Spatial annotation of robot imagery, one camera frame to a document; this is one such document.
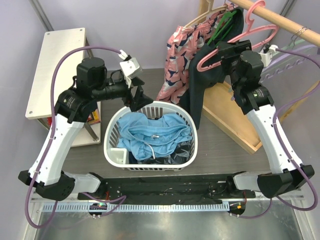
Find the light blue shorts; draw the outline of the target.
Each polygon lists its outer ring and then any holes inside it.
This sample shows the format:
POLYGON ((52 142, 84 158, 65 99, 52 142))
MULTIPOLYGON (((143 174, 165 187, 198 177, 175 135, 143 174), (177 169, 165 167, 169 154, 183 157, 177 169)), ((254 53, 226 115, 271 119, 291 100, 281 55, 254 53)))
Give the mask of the light blue shorts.
POLYGON ((149 119, 140 112, 131 112, 117 121, 118 148, 131 152, 137 161, 171 155, 178 144, 192 140, 192 129, 179 115, 164 114, 149 119))

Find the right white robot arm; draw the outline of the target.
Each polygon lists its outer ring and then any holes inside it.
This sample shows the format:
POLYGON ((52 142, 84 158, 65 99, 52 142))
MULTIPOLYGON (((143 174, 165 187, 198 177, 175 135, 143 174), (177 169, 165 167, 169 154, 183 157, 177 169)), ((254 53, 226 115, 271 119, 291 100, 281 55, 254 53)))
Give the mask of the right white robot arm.
POLYGON ((226 184, 226 193, 233 198, 244 190, 261 192, 271 199, 302 187, 314 174, 311 165, 303 164, 293 150, 276 116, 273 98, 260 84, 261 74, 276 53, 270 45, 261 52, 252 50, 249 40, 218 46, 224 74, 230 77, 233 97, 243 114, 255 128, 264 147, 270 172, 242 172, 226 184))

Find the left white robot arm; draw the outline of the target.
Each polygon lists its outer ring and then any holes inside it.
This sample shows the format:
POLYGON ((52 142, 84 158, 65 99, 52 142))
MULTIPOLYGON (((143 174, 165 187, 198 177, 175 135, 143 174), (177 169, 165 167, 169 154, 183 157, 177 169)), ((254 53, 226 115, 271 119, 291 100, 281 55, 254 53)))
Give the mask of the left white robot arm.
POLYGON ((103 59, 88 57, 76 67, 73 85, 63 91, 53 108, 51 127, 43 147, 32 167, 19 173, 18 179, 41 197, 53 201, 65 200, 71 193, 89 193, 100 200, 107 192, 101 177, 94 173, 71 174, 62 170, 66 156, 89 115, 98 102, 122 99, 136 112, 153 100, 144 94, 144 82, 137 78, 142 70, 137 59, 127 57, 120 62, 122 78, 107 77, 103 59))

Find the green plastic hanger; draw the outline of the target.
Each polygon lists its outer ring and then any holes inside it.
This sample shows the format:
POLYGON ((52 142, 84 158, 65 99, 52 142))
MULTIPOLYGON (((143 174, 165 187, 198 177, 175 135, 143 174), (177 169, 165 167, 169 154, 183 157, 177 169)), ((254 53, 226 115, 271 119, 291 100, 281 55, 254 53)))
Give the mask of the green plastic hanger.
POLYGON ((236 9, 234 9, 232 11, 226 11, 223 14, 222 18, 220 19, 220 21, 216 27, 214 34, 207 41, 208 46, 214 40, 216 40, 220 36, 220 34, 222 34, 222 36, 220 37, 220 40, 217 42, 216 45, 218 45, 228 35, 228 33, 232 30, 232 28, 234 26, 233 18, 237 14, 237 12, 238 11, 236 9))

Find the dark teal shorts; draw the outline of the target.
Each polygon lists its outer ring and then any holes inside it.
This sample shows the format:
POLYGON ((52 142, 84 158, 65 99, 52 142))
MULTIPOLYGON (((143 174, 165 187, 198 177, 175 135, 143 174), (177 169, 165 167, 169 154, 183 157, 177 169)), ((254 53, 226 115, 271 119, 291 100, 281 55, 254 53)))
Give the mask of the dark teal shorts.
POLYGON ((216 39, 207 40, 190 62, 188 89, 180 97, 179 106, 189 113, 197 130, 200 127, 205 90, 217 83, 223 83, 226 77, 221 66, 199 72, 197 64, 207 54, 215 50, 220 42, 227 42, 243 32, 244 9, 236 7, 231 12, 233 17, 224 30, 216 39))

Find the pink floral shorts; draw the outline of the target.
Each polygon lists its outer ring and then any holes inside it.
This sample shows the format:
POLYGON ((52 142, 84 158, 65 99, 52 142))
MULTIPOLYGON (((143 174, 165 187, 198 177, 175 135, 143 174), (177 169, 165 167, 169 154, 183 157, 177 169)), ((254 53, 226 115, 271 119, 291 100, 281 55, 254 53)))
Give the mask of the pink floral shorts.
POLYGON ((156 100, 178 104, 189 88, 189 65, 197 51, 216 31, 223 11, 216 12, 204 22, 184 27, 179 26, 168 39, 164 63, 164 83, 156 100))

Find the beige wooden hanger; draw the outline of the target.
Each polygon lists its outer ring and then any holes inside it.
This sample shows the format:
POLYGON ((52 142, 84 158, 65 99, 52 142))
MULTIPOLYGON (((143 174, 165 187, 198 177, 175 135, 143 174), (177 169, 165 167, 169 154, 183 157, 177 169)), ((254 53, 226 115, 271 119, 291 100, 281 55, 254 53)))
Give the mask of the beige wooden hanger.
POLYGON ((227 5, 224 4, 223 6, 208 10, 204 13, 202 13, 201 15, 197 16, 195 19, 193 19, 191 22, 189 22, 188 24, 186 24, 184 27, 185 28, 189 28, 197 23, 200 23, 201 20, 205 20, 207 16, 211 16, 212 14, 215 14, 217 12, 220 11, 224 11, 227 9, 227 5))

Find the lilac hanger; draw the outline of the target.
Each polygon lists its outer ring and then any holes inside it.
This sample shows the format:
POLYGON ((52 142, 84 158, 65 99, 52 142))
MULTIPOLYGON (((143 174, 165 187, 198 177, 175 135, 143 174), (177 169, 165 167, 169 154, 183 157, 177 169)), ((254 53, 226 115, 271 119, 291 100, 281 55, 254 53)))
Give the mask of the lilac hanger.
MULTIPOLYGON (((320 58, 320 48, 312 44, 300 46, 293 51, 310 57, 320 58)), ((294 67, 303 64, 305 61, 307 61, 305 57, 281 53, 278 58, 272 60, 272 62, 263 69, 260 82, 262 83, 266 80, 270 80, 287 70, 292 70, 294 67)))

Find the mint green hanger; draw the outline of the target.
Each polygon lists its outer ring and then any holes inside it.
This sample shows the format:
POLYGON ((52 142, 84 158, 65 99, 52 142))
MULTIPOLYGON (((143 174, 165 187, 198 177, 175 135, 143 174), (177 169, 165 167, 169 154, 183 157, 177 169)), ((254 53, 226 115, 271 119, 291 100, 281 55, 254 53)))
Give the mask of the mint green hanger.
POLYGON ((286 54, 288 52, 294 52, 294 53, 308 53, 308 52, 314 52, 318 49, 318 47, 314 44, 307 43, 306 41, 298 41, 298 43, 291 44, 288 46, 284 46, 281 48, 282 51, 276 51, 275 55, 278 54, 286 54))

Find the red yellow box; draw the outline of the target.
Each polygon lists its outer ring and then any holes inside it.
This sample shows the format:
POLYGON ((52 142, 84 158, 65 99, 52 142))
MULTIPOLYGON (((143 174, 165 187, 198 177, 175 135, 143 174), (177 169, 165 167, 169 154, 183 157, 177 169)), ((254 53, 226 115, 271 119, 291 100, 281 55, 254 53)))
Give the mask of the red yellow box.
POLYGON ((95 111, 91 112, 88 116, 87 123, 89 125, 95 125, 101 122, 99 109, 97 108, 95 111))

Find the wooden clothes rack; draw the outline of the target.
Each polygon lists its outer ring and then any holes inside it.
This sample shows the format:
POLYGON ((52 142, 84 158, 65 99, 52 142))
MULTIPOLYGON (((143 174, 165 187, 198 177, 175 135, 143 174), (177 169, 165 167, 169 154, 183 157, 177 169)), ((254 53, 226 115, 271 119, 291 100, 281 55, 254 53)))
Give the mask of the wooden clothes rack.
MULTIPOLYGON (((320 46, 319 33, 265 8, 266 4, 263 0, 256 2, 233 0, 232 2, 247 10, 246 19, 249 27, 254 23, 254 20, 250 19, 253 14, 272 23, 272 25, 261 26, 254 30, 249 28, 240 35, 240 38, 255 32, 273 29, 276 26, 290 32, 297 38, 301 38, 317 47, 320 46)), ((243 115, 240 107, 231 100, 230 87, 228 83, 224 82, 206 89, 204 91, 202 113, 246 152, 254 154, 262 146, 262 142, 253 125, 243 115)))

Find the white plastic laundry basket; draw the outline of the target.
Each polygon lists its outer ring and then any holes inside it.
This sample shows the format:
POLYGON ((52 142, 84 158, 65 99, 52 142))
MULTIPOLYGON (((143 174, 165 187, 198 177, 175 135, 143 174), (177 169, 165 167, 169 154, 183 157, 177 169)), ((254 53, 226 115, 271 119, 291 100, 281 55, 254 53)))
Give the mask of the white plastic laundry basket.
POLYGON ((130 171, 180 171, 194 162, 198 153, 198 134, 195 123, 191 116, 181 107, 172 103, 154 101, 135 113, 142 113, 147 118, 157 120, 165 114, 177 114, 191 128, 191 155, 189 160, 183 164, 129 164, 129 151, 125 148, 118 148, 119 130, 117 121, 124 115, 133 113, 129 107, 122 107, 111 118, 104 136, 103 152, 108 163, 114 167, 130 171))

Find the navy blue garment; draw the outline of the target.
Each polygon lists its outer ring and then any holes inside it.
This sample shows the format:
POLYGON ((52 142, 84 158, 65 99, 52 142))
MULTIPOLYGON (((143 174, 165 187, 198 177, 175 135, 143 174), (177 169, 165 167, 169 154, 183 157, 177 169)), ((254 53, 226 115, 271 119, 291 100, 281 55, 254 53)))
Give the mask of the navy blue garment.
POLYGON ((147 164, 150 160, 137 160, 131 151, 128 152, 128 162, 129 164, 147 164))

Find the dark leaf-print garment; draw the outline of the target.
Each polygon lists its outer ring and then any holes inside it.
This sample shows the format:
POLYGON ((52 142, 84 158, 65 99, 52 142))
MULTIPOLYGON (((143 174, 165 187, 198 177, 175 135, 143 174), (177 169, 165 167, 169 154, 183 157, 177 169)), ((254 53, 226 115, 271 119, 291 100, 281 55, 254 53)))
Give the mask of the dark leaf-print garment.
POLYGON ((177 145, 175 151, 168 156, 156 157, 155 159, 143 160, 142 164, 152 165, 181 165, 186 163, 191 156, 192 142, 181 142, 177 145))

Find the white side table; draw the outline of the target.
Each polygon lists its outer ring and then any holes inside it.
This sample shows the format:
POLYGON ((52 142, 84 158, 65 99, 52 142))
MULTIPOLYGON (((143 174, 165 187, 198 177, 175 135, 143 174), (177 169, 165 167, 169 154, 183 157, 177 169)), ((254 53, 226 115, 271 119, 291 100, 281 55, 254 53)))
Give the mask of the white side table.
MULTIPOLYGON (((84 47, 86 44, 86 29, 73 28, 48 31, 43 36, 42 46, 33 78, 25 117, 48 123, 51 116, 51 82, 54 70, 61 58, 68 52, 84 47)), ((73 83, 76 67, 84 58, 83 51, 69 56, 59 67, 55 85, 54 99, 67 90, 73 83)))

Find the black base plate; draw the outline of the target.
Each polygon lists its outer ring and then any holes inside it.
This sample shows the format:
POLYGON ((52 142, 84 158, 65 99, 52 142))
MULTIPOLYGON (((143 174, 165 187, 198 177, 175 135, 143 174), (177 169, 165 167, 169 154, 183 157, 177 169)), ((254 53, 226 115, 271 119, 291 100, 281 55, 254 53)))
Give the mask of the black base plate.
POLYGON ((205 205, 223 199, 253 199, 254 191, 232 188, 228 174, 176 175, 154 177, 100 178, 95 192, 100 200, 126 196, 126 205, 205 205))

